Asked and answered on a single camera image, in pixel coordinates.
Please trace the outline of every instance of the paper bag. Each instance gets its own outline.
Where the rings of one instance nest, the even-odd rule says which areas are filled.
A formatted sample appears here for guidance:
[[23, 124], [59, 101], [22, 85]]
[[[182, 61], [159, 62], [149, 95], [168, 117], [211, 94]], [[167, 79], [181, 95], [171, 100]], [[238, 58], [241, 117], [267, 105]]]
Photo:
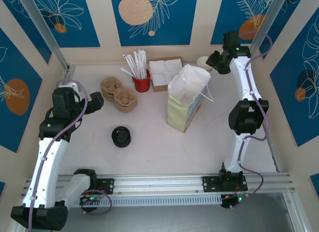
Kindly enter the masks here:
[[210, 74], [197, 66], [186, 65], [168, 85], [167, 124], [185, 132], [201, 106]]

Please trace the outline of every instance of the black cup lid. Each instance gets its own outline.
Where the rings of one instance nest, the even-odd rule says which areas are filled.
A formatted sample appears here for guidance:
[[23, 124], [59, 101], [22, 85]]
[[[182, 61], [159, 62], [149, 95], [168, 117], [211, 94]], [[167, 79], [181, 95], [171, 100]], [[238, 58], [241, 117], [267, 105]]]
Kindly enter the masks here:
[[119, 126], [113, 130], [112, 139], [117, 147], [126, 147], [131, 142], [130, 131], [124, 126]]

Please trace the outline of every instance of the white straw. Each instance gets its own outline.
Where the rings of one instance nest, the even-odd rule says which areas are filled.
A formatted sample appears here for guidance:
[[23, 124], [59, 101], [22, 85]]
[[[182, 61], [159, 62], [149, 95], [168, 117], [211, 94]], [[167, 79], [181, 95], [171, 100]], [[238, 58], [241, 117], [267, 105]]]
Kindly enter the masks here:
[[125, 57], [132, 73], [126, 71], [124, 68], [121, 68], [123, 72], [139, 80], [147, 78], [148, 75], [146, 73], [146, 53], [144, 50], [139, 50], [137, 53], [136, 51], [134, 51], [135, 61], [131, 55], [123, 55], [123, 57]]
[[120, 70], [121, 71], [123, 71], [123, 72], [125, 72], [126, 74], [128, 74], [128, 75], [130, 75], [130, 76], [132, 76], [132, 77], [134, 77], [134, 75], [133, 74], [131, 74], [131, 73], [129, 73], [128, 71], [126, 71], [124, 68], [120, 68]]

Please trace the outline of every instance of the white table surface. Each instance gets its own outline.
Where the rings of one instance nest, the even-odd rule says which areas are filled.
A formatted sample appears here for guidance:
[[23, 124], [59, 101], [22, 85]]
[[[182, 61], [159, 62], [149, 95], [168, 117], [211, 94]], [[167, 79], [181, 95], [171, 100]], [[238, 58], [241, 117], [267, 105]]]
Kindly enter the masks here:
[[[100, 91], [100, 81], [116, 76], [125, 87], [134, 89], [132, 79], [119, 70], [124, 64], [76, 66], [73, 79], [88, 94]], [[83, 117], [71, 136], [59, 174], [73, 174], [79, 168], [97, 174], [208, 174], [217, 173], [230, 150], [228, 115], [238, 102], [232, 74], [212, 71], [208, 84], [215, 103], [204, 99], [186, 133], [166, 124], [167, 92], [138, 93], [138, 105], [130, 113], [118, 111], [105, 100], [101, 110]], [[114, 145], [114, 128], [125, 126], [132, 141], [125, 148]], [[255, 134], [264, 136], [263, 129]], [[275, 172], [267, 141], [251, 141], [243, 162], [258, 172]]]

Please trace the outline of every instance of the metal frame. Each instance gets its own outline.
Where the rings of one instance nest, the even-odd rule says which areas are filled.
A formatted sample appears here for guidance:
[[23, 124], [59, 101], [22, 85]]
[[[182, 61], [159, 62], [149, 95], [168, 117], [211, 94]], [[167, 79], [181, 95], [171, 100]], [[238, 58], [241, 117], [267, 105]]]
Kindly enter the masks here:
[[[289, 173], [262, 173], [264, 176], [264, 185], [258, 193], [283, 193], [287, 204], [288, 212], [293, 223], [295, 232], [313, 232], [303, 206], [295, 192], [293, 182]], [[203, 191], [202, 177], [217, 176], [209, 175], [98, 175], [98, 179], [113, 178], [114, 193], [110, 197], [116, 201], [118, 207], [132, 206], [168, 206], [168, 203], [160, 201], [163, 198], [176, 199], [179, 205], [200, 204], [215, 205], [219, 204], [219, 196], [232, 194], [232, 192], [213, 192], [205, 193]], [[244, 174], [248, 185], [248, 193], [252, 193], [260, 183], [260, 177], [254, 174]], [[58, 177], [56, 189], [62, 189], [72, 176], [62, 175]], [[22, 196], [28, 190], [31, 179], [27, 179]], [[108, 207], [109, 203], [103, 201], [99, 207]], [[73, 208], [79, 208], [79, 201], [76, 201]], [[21, 226], [13, 225], [12, 232], [21, 232]]]
[[[277, 17], [282, 5], [284, 4], [285, 0], [273, 0], [269, 9], [266, 13], [265, 19], [263, 20], [262, 24], [260, 25], [258, 31], [262, 31], [264, 33], [268, 33], [271, 25], [273, 24], [275, 18]], [[261, 34], [255, 35], [253, 41], [251, 42], [250, 52], [252, 55], [256, 55], [259, 51], [259, 47], [261, 43], [264, 41], [265, 36]]]
[[26, 12], [29, 14], [32, 22], [41, 34], [45, 43], [48, 45], [52, 54], [57, 59], [59, 65], [65, 71], [65, 73], [67, 73], [69, 69], [68, 63], [66, 62], [58, 43], [56, 42], [51, 30], [46, 24], [35, 2], [33, 0], [20, 0], [20, 2], [25, 8]]
[[[289, 173], [263, 173], [264, 185], [259, 193], [284, 193], [295, 191]], [[203, 190], [203, 176], [209, 175], [140, 175], [140, 176], [119, 176], [119, 175], [98, 175], [98, 179], [113, 178], [115, 196], [194, 196], [207, 195]], [[248, 193], [254, 191], [260, 184], [260, 177], [255, 174], [244, 174], [248, 185]], [[72, 176], [59, 176], [56, 189], [62, 189]], [[24, 185], [22, 196], [25, 196], [31, 179], [27, 179]], [[233, 192], [212, 192], [211, 195], [232, 194]]]

